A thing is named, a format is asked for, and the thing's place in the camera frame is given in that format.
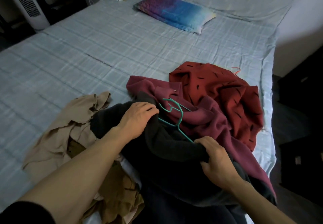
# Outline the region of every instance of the person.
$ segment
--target person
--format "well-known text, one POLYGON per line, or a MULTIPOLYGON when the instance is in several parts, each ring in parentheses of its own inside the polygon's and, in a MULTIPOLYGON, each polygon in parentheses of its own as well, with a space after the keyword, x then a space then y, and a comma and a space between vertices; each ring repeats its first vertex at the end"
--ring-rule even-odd
MULTIPOLYGON (((26 221, 26 215, 29 215, 33 219, 38 218, 34 223, 77 223, 98 192, 116 156, 129 141, 142 134, 148 120, 157 113, 159 110, 153 104, 132 104, 118 126, 42 179, 0 214, 0 222, 26 221), (25 215, 17 215, 21 213, 19 208, 24 208, 25 215), (41 210, 50 214, 35 213, 41 210)), ((208 163, 201 163, 205 175, 215 185, 231 193, 255 224, 295 224, 238 175, 225 149, 213 138, 203 137, 195 143, 201 143, 210 156, 208 163)))

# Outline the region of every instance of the bed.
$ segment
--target bed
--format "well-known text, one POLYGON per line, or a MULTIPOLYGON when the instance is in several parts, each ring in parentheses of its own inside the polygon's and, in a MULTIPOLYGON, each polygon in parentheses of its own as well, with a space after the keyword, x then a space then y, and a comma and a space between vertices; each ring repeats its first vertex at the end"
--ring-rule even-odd
POLYGON ((168 81, 185 61, 239 67, 258 86, 265 125, 254 156, 269 175, 276 27, 218 12, 197 35, 133 10, 138 1, 101 0, 0 53, 0 211, 32 187, 23 158, 71 99, 109 90, 111 105, 124 103, 130 75, 168 81))

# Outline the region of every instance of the clothes hanger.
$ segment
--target clothes hanger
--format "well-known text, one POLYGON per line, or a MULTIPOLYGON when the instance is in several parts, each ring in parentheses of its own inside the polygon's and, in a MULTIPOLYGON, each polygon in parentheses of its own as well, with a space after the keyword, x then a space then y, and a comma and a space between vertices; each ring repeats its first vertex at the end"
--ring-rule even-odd
POLYGON ((171 123, 168 123, 168 122, 166 122, 165 120, 163 120, 163 119, 161 119, 161 118, 158 118, 160 121, 162 121, 162 122, 164 122, 164 123, 166 123, 166 124, 168 124, 169 126, 172 126, 172 127, 177 127, 177 129, 178 129, 178 131, 188 140, 188 141, 190 141, 190 142, 192 142, 192 143, 194 143, 190 138, 188 138, 188 136, 187 135, 185 135, 184 134, 184 132, 183 131, 181 131, 181 129, 180 129, 180 124, 181 124, 181 122, 182 122, 182 118, 183 118, 183 116, 184 116, 184 113, 183 113, 183 110, 182 110, 182 108, 181 107, 183 107, 183 108, 185 108, 186 110, 188 110, 188 111, 190 111, 191 112, 191 110, 189 110, 188 108, 186 108, 186 107, 184 107, 183 105, 181 105, 181 104, 179 104, 177 101, 174 101, 172 98, 164 98, 163 100, 167 100, 167 101, 171 101, 171 102, 173 102, 173 103, 175 103, 177 106, 178 106, 178 108, 179 109, 177 109, 177 108, 175 108, 175 107, 173 107, 171 104, 169 104, 168 103, 168 105, 171 107, 171 109, 168 111, 167 109, 165 109, 160 103, 159 103, 159 105, 160 105, 160 107, 164 110, 164 111, 166 111, 166 112, 171 112, 173 109, 175 109, 175 110, 177 110, 177 111, 179 111, 179 112, 181 112, 181 118, 178 120, 178 122, 177 122, 177 124, 175 124, 175 125, 173 125, 173 124, 171 124, 171 123))

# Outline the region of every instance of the black sleeve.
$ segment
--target black sleeve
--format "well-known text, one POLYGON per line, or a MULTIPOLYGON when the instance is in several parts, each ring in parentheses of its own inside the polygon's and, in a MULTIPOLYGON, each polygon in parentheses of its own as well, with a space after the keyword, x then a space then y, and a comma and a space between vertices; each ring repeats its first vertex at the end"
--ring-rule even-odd
POLYGON ((55 224, 55 221, 43 206, 32 202, 19 201, 8 206, 0 214, 0 223, 55 224))

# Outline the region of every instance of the clothing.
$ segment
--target clothing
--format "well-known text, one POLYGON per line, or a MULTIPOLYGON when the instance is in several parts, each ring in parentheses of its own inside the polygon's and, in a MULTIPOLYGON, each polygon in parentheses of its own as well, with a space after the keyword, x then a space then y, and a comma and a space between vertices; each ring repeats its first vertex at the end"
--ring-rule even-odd
MULTIPOLYGON (((86 148, 74 140, 68 142, 67 154, 73 158, 86 148)), ((103 200, 93 200, 82 221, 99 211, 102 223, 128 224, 142 211, 144 204, 135 182, 123 171, 120 162, 114 161, 99 189, 103 200)))
MULTIPOLYGON (((103 137, 119 123, 131 104, 137 101, 156 104, 151 96, 139 92, 134 101, 117 104, 96 113, 91 120, 93 133, 98 138, 103 137)), ((204 175, 200 161, 208 161, 208 154, 203 145, 189 142, 176 128, 160 122, 158 117, 168 120, 163 110, 160 110, 159 115, 152 116, 148 121, 144 133, 131 140, 121 151, 140 173, 140 177, 146 177, 165 193, 191 205, 202 207, 236 205, 239 209, 238 202, 230 194, 214 185, 204 175)), ((252 183, 237 162, 233 161, 233 165, 244 180, 252 183)), ((264 186, 260 193, 274 202, 268 187, 262 182, 259 184, 264 186)))
POLYGON ((230 206, 196 207, 164 193, 144 177, 141 180, 145 208, 132 224, 246 224, 244 215, 230 206))
POLYGON ((184 62, 169 74, 169 81, 181 82, 184 99, 195 106, 207 95, 214 99, 232 126, 232 136, 254 150, 264 126, 257 86, 216 65, 196 62, 184 62))
MULTIPOLYGON (((231 136, 228 121, 214 99, 208 95, 204 96, 200 103, 194 106, 183 98, 182 83, 165 82, 139 76, 129 78, 127 89, 133 95, 138 95, 140 91, 146 92, 157 101, 157 104, 160 103, 164 108, 169 108, 167 101, 163 100, 163 98, 168 97, 188 108, 190 111, 183 109, 184 116, 180 124, 181 130, 192 139, 204 136, 214 138, 242 167, 249 176, 252 185, 257 185, 255 189, 261 195, 266 196, 270 202, 276 203, 275 191, 269 177, 260 167, 250 149, 231 136)), ((167 113, 167 116, 175 124, 181 113, 173 110, 171 113, 167 113)))
MULTIPOLYGON (((94 144, 90 120, 109 104, 108 91, 72 100, 27 153, 23 169, 37 183, 61 165, 94 144)), ((135 182, 115 161, 83 218, 99 211, 102 223, 127 224, 143 209, 135 182)))
POLYGON ((35 203, 18 201, 9 205, 0 214, 0 223, 55 224, 52 215, 35 203))

